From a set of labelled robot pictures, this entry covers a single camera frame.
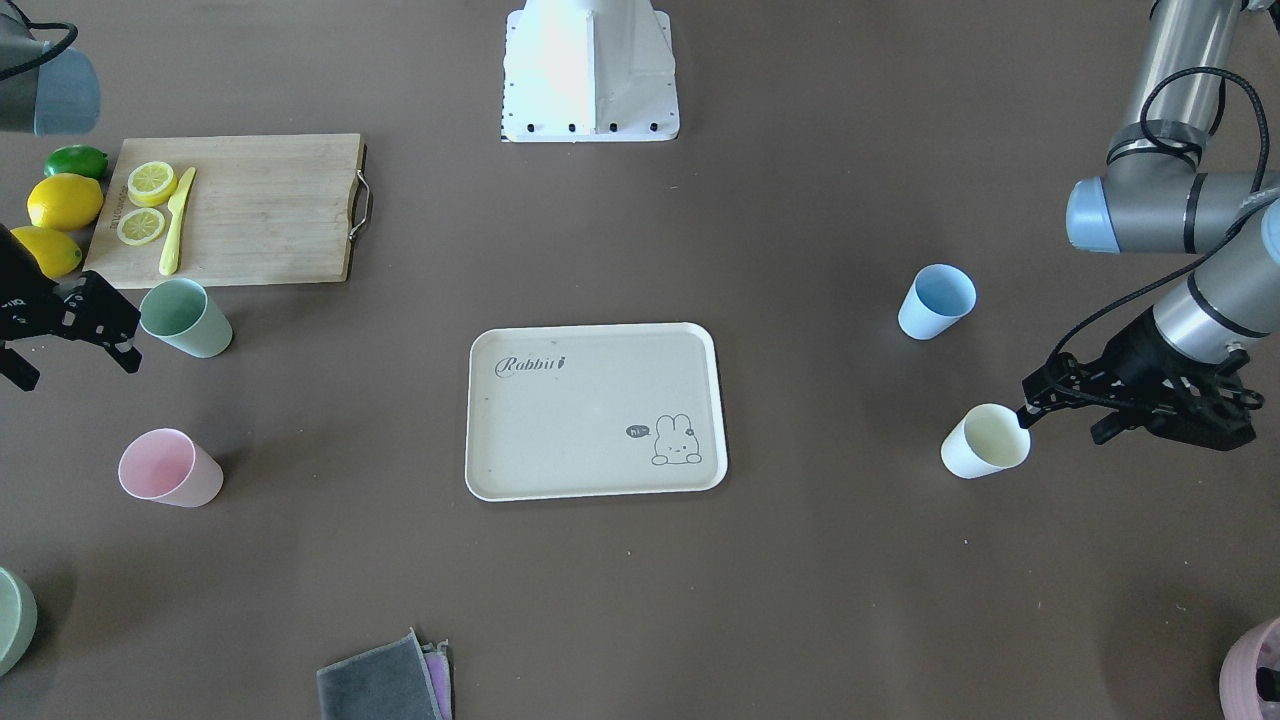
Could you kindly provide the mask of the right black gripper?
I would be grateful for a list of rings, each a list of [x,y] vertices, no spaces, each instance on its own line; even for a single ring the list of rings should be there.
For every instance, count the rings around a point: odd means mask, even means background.
[[[56,283],[5,225],[1,227],[1,340],[56,334],[102,348],[124,372],[140,369],[134,346],[140,310],[97,272]],[[1,345],[0,370],[17,388],[32,391],[40,372]]]

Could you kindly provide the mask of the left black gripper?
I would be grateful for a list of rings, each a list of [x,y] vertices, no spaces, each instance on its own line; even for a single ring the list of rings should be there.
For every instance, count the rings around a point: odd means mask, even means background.
[[[1132,406],[1091,427],[1096,445],[1142,428],[1184,445],[1235,450],[1256,438],[1251,413],[1263,406],[1261,393],[1239,386],[1244,365],[1245,350],[1233,346],[1219,363],[1185,356],[1164,337],[1148,307],[1105,345],[1100,375],[1069,352],[1051,355],[1028,374],[1018,424],[1030,429],[1048,413],[1110,407],[1115,400]]]

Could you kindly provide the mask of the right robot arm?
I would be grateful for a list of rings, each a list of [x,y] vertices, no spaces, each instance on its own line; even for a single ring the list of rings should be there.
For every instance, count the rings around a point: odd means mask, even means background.
[[[90,59],[72,47],[67,20],[36,22],[14,3],[1,9],[3,131],[84,135],[97,123],[99,79]],[[8,227],[1,238],[1,340],[56,336],[102,348],[124,372],[142,360],[134,347],[140,310],[96,272],[72,281],[47,278]]]

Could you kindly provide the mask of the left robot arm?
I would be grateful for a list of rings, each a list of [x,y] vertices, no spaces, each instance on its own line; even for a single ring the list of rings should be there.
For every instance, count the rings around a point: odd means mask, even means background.
[[[1225,60],[1239,17],[1277,17],[1275,1],[1157,1],[1139,81],[1105,176],[1083,179],[1066,210],[1070,242],[1091,252],[1185,252],[1167,293],[1117,332],[1093,361],[1057,345],[1023,382],[1018,421],[1105,407],[1097,445],[1126,430],[1217,451],[1254,438],[1263,398],[1239,375],[1249,348],[1277,333],[1277,174],[1260,97]],[[1201,161],[1229,85],[1260,128],[1251,172],[1204,173]]]

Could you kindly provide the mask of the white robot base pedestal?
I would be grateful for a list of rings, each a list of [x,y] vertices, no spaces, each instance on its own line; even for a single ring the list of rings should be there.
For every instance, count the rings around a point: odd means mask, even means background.
[[[527,1],[506,18],[503,70],[506,142],[678,137],[672,23],[649,1]]]

